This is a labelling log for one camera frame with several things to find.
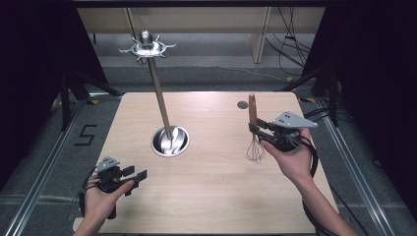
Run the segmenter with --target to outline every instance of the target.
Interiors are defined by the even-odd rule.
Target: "wooden handle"
[[[257,125],[257,102],[255,101],[255,95],[249,94],[249,122],[253,125]]]

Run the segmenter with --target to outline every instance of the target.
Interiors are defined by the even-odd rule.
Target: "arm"
[[[301,136],[310,140],[310,131],[301,130]],[[261,144],[276,159],[282,173],[297,187],[310,213],[325,229],[337,235],[356,235],[314,183],[310,175],[312,157],[306,147],[282,152],[268,142]]]
[[[129,181],[111,194],[106,194],[97,187],[87,189],[85,217],[74,236],[96,235],[104,220],[113,211],[117,200],[128,192],[133,184],[134,181]]]

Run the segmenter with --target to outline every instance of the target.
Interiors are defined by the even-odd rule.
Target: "metal pole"
[[[157,103],[159,104],[159,110],[162,116],[163,126],[165,127],[165,133],[168,139],[172,141],[172,131],[169,126],[169,120],[168,120],[168,115],[166,113],[165,102],[163,101],[162,89],[159,83],[159,76],[156,70],[155,59],[153,57],[150,57],[150,58],[147,58],[147,61],[149,65],[150,75],[153,81],[153,86],[155,87]]]

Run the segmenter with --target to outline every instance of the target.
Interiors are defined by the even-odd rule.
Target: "whisk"
[[[255,101],[255,95],[253,93],[249,94],[249,122],[253,125],[257,125],[257,102]],[[265,155],[264,147],[262,147],[257,139],[255,134],[252,134],[252,142],[249,145],[248,151],[246,152],[246,157],[249,160],[260,164],[262,158]]]

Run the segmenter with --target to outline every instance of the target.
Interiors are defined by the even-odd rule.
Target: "background table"
[[[98,162],[110,156],[121,167],[148,170],[148,179],[117,203],[117,217],[101,232],[113,233],[309,233],[314,228],[294,185],[266,154],[261,164],[246,158],[252,140],[248,92],[166,92],[171,125],[185,128],[190,145],[176,157],[150,146],[163,127],[154,93],[124,95]],[[256,92],[258,117],[271,121],[285,110],[301,114],[291,92]],[[316,183],[335,206],[319,165]],[[81,218],[74,223],[76,229]]]

